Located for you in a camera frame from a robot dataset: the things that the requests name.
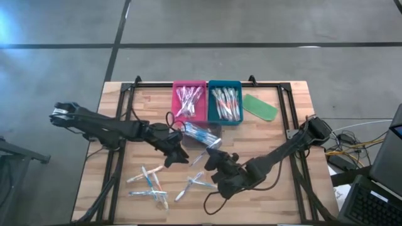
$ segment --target toothbrush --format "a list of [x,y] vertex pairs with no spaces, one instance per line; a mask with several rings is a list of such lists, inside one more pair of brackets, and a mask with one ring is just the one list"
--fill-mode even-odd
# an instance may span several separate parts
[[[203,172],[203,171],[197,173],[197,175],[195,176],[195,178],[194,178],[193,180],[196,180],[196,179],[200,178],[202,175],[204,175],[204,172]],[[177,197],[175,198],[175,202],[178,202],[179,199],[181,199],[181,198],[183,197],[183,195],[186,193],[186,191],[190,188],[190,186],[191,186],[192,184],[193,184],[193,181],[192,181],[192,180],[187,180],[187,186],[184,188],[183,191],[181,191],[181,192],[177,195]]]
[[210,188],[216,188],[218,189],[218,186],[210,184],[210,183],[206,183],[206,182],[201,182],[201,181],[197,181],[191,178],[188,178],[188,180],[190,180],[192,183],[198,184],[198,185],[203,185],[203,186],[208,186]]
[[145,178],[146,178],[146,182],[148,182],[149,187],[151,187],[151,190],[152,190],[152,192],[154,193],[153,198],[154,198],[155,200],[157,200],[158,197],[157,197],[156,194],[155,194],[155,190],[153,189],[153,185],[152,185],[151,180],[148,178],[148,174],[146,173],[145,167],[142,166],[142,167],[141,167],[141,170],[143,171],[143,174],[144,174],[144,176],[145,176]]
[[[158,185],[159,191],[162,191],[162,186],[159,183],[158,177],[156,176],[156,173],[152,173],[152,177],[155,180],[155,183]],[[166,196],[162,196],[163,199],[163,204],[165,206],[166,211],[169,211],[169,205],[168,205],[168,201],[166,200]]]
[[195,163],[197,163],[198,161],[200,161],[202,159],[202,156],[204,156],[205,154],[207,154],[207,151],[203,151],[199,156],[197,156],[194,161],[190,164],[189,167],[192,167]]
[[[157,172],[161,171],[162,169],[163,169],[163,165],[158,166],[158,167],[155,168],[155,169],[148,170],[146,173],[147,173],[147,174],[157,173]],[[141,173],[140,175],[137,175],[137,176],[135,176],[135,177],[132,177],[132,178],[128,179],[128,180],[127,180],[127,183],[134,182],[134,181],[139,180],[139,179],[141,179],[141,178],[144,178],[144,174],[143,174],[143,173]]]
[[168,193],[165,191],[130,191],[129,196],[133,195],[163,195],[166,196]]

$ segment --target clear plastic bag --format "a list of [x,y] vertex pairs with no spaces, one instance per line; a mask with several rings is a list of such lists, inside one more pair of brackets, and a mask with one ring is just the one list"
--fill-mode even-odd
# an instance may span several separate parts
[[219,119],[239,121],[239,92],[234,88],[227,87],[212,89],[211,92],[216,99]]
[[175,117],[185,116],[194,117],[195,116],[195,104],[197,104],[200,99],[204,89],[202,87],[186,87],[182,86],[176,89],[176,93],[182,108],[177,112]]

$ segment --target teal bin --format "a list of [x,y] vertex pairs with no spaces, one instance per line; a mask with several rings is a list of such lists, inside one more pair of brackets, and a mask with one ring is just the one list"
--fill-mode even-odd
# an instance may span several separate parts
[[[219,119],[216,99],[212,95],[211,90],[215,88],[230,87],[239,91],[239,113],[240,121],[227,121],[225,119]],[[208,121],[218,122],[223,126],[236,126],[243,121],[243,100],[241,92],[241,82],[240,81],[224,81],[224,80],[211,80],[208,82]]]

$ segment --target laptop keyboard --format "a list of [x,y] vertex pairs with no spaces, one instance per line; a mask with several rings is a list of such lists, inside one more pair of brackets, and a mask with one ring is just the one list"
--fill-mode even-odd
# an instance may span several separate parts
[[402,211],[358,186],[348,217],[362,225],[402,225]]

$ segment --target laptop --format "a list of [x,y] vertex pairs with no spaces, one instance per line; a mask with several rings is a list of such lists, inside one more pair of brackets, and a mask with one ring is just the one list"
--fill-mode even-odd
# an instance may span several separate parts
[[370,169],[356,176],[338,220],[356,225],[402,225],[402,104]]

